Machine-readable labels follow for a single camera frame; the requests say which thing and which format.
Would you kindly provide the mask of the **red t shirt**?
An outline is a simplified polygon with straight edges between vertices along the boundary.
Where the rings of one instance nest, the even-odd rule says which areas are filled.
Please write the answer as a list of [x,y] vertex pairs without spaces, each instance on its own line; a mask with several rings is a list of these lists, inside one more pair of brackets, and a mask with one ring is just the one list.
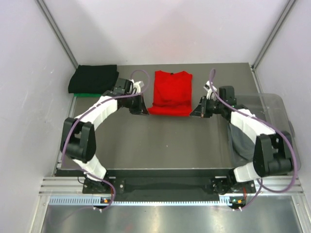
[[188,117],[192,112],[192,78],[186,71],[155,72],[152,115]]

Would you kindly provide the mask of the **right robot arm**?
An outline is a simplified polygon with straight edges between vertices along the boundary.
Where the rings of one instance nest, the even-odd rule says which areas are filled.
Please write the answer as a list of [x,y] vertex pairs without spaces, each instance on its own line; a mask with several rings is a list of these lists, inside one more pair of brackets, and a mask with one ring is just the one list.
[[217,89],[207,82],[204,88],[207,93],[201,97],[191,116],[210,118],[220,115],[253,146],[251,160],[228,171],[226,184],[230,191],[238,192],[246,182],[274,175],[291,172],[296,178],[297,158],[287,131],[280,131],[245,105],[238,104],[232,86]]

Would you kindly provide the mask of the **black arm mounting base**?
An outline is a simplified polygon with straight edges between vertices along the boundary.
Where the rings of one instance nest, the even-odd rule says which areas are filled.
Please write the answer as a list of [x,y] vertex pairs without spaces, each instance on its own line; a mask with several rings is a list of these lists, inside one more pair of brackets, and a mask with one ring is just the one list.
[[115,194],[117,201],[210,201],[220,195],[254,194],[253,181],[232,188],[227,183],[228,168],[190,169],[110,169],[103,188],[84,181],[84,194]]

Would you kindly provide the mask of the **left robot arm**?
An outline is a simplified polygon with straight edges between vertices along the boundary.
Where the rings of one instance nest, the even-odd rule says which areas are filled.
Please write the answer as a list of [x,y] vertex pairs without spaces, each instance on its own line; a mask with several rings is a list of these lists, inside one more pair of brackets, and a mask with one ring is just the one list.
[[133,115],[147,116],[149,112],[144,103],[144,90],[142,81],[120,78],[84,113],[64,121],[60,151],[80,166],[86,180],[93,183],[99,192],[110,188],[110,180],[105,178],[107,170],[96,156],[95,131],[120,108],[127,108]]

